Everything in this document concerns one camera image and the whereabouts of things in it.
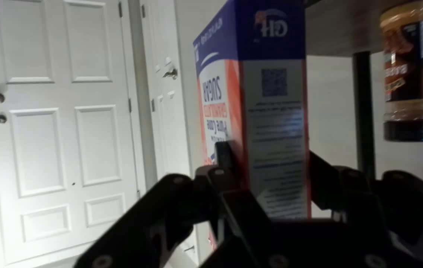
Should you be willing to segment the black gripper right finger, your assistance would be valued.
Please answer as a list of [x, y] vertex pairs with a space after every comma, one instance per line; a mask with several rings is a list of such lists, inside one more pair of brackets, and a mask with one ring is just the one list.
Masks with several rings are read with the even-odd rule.
[[368, 178], [310, 153], [311, 199], [341, 212], [365, 260], [379, 268], [423, 268], [423, 178], [402, 169]]

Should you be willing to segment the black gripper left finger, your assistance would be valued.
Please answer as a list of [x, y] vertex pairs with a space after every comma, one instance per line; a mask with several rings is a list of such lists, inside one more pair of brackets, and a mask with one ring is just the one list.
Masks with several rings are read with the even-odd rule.
[[198, 223], [209, 223], [218, 248], [198, 268], [250, 268], [252, 257], [234, 233], [228, 192], [239, 189], [230, 141], [215, 144], [216, 163], [195, 177], [171, 172], [121, 215], [73, 268], [166, 268]]

